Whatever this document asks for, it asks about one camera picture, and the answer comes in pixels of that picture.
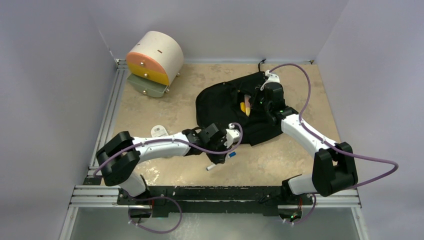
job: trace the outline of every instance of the table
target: table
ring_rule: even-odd
[[[268,70],[276,64],[263,64]],[[303,118],[327,137],[339,142],[339,135],[317,65],[301,65],[311,80],[312,93]],[[125,83],[113,135],[129,131],[131,136],[150,137],[155,125],[163,125],[170,135],[196,124],[195,100],[205,88],[258,71],[257,64],[185,64],[180,77],[162,98],[151,98]],[[294,66],[274,71],[284,89],[286,104],[300,111],[308,95],[304,74]],[[136,172],[149,185],[180,186],[276,186],[282,180],[312,172],[313,158],[290,136],[281,134],[269,141],[244,144],[236,156],[211,171],[205,154],[159,158],[140,163]]]

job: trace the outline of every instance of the white wall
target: white wall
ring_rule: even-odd
[[[424,1],[350,0],[317,57],[342,140],[395,160],[359,188],[370,239],[423,239]],[[360,181],[391,166],[356,161]]]
[[[315,59],[348,0],[90,0],[115,58],[147,31],[173,37],[190,62]]]
[[[2,240],[58,239],[112,87],[84,2],[59,2],[0,2]]]

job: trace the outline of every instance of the beige table surface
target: beige table surface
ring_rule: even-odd
[[[263,64],[268,70],[276,64]],[[317,65],[302,65],[309,74],[312,93],[303,118],[327,137],[339,141],[339,135]],[[195,100],[205,88],[258,71],[257,64],[185,64],[180,77],[162,98],[151,98],[125,83],[124,93],[114,127],[114,135],[129,131],[131,136],[150,137],[155,125],[163,125],[170,135],[196,124]],[[288,106],[300,111],[308,94],[303,73],[293,66],[277,69]],[[244,144],[236,156],[211,171],[205,154],[186,157],[158,158],[140,163],[136,172],[149,185],[187,186],[277,186],[282,180],[312,172],[313,158],[290,136],[281,134],[251,147]]]

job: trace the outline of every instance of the black cord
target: black cord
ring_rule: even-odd
[[[265,58],[264,60],[260,61],[260,62],[257,64],[257,70],[258,70],[258,72],[260,72],[260,71],[261,71],[261,64],[265,63],[265,61],[266,61],[266,60],[267,60],[267,59]]]

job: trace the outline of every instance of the black bag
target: black bag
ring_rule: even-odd
[[[215,123],[228,126],[239,123],[243,128],[242,144],[254,146],[268,141],[281,133],[280,124],[272,124],[258,96],[259,88],[265,82],[265,73],[259,71],[231,81],[210,86],[196,98],[197,125],[206,128]],[[244,96],[250,97],[250,115],[241,109]]]

